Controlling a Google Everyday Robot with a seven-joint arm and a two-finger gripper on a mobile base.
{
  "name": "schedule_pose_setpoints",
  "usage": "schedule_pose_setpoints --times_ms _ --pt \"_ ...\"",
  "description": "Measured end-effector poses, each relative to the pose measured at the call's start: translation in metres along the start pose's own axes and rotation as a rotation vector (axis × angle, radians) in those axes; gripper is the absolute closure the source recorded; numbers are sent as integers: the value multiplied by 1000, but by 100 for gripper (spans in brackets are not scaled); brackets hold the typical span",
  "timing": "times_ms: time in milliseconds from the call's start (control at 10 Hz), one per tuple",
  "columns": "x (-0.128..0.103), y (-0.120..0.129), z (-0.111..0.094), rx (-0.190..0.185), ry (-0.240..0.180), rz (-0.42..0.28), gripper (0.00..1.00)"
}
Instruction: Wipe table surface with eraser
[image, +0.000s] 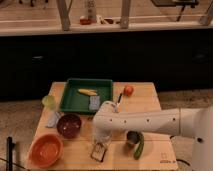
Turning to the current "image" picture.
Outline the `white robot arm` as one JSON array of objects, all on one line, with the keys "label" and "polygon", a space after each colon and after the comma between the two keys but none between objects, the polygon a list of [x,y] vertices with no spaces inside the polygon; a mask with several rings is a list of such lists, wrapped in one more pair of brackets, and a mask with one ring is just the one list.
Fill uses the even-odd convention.
[{"label": "white robot arm", "polygon": [[107,142],[113,130],[193,138],[192,171],[213,171],[213,106],[118,113],[115,103],[106,101],[94,115],[92,125],[98,142]]}]

